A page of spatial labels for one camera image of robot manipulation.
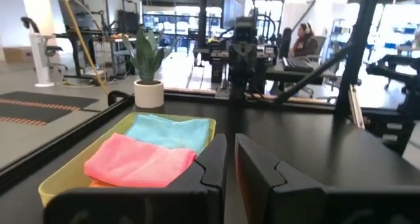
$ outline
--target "person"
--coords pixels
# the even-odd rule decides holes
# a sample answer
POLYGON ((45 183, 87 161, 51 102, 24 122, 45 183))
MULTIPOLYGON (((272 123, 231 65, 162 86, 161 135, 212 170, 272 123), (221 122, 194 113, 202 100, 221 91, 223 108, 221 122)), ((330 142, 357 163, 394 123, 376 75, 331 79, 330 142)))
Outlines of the person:
POLYGON ((318 42, 315 39, 314 32, 309 23, 302 23, 297 30, 298 39, 290 50, 290 56, 314 55, 318 48, 318 42))

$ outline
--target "blue towel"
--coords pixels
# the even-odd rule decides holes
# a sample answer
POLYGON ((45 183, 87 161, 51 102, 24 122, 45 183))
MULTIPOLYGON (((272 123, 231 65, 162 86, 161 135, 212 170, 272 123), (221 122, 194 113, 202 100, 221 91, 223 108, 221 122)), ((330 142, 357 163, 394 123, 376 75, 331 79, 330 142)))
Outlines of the blue towel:
POLYGON ((208 119, 174 122, 155 115, 138 115, 125 135, 167 148, 189 148, 198 155, 205 147, 209 124, 208 119))

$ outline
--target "headphones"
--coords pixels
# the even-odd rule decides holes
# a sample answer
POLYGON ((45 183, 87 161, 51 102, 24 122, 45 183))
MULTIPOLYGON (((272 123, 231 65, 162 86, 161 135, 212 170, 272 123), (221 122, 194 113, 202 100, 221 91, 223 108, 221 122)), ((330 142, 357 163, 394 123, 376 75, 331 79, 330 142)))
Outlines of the headphones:
POLYGON ((312 31, 312 28, 310 27, 310 24, 309 23, 304 23, 303 25, 306 27, 306 29, 304 30, 304 32, 306 34, 310 34, 311 31, 312 31))

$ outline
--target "potted plant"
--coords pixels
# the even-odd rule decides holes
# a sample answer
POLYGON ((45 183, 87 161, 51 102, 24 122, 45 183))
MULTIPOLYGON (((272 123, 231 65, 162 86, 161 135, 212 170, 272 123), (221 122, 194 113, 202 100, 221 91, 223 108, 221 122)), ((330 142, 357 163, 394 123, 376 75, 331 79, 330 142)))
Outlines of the potted plant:
POLYGON ((152 30, 144 32, 139 29, 136 35, 136 49, 126 35, 123 35, 123 44, 129 51, 131 62, 138 71, 140 80, 134 82, 134 95, 136 106, 140 108, 156 108, 163 105, 163 83, 154 79, 162 60, 172 52, 174 44, 167 48, 158 46, 162 34, 158 36, 152 30))

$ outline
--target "yellow tray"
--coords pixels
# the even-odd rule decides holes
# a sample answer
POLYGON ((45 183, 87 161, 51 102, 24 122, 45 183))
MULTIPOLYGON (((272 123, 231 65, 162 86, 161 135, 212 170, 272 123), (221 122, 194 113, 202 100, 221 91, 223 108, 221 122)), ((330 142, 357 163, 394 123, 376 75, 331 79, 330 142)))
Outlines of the yellow tray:
MULTIPOLYGON (((119 123, 117 123, 112 129, 103 134, 99 139, 97 139, 93 144, 88 146, 85 150, 79 153, 76 157, 71 159, 66 165, 61 167, 58 171, 53 173, 50 177, 44 180, 38 187, 39 195, 41 196, 41 201, 44 207, 48 202, 54 198, 57 194, 64 192, 69 189, 74 188, 86 188, 89 187, 91 179, 85 175, 84 164, 91 158, 95 152, 100 148, 102 143, 109 139, 112 134, 119 133, 125 134, 127 130, 130 129, 135 118, 139 114, 149 114, 149 113, 130 113, 119 123)), ((176 116, 176 115, 164 115, 164 114, 154 114, 156 116, 170 119, 177 122, 183 122, 186 120, 197 119, 190 116, 176 116)), ((216 121, 210 119, 209 125, 209 136, 206 141, 206 146, 211 142, 215 136, 216 121)))

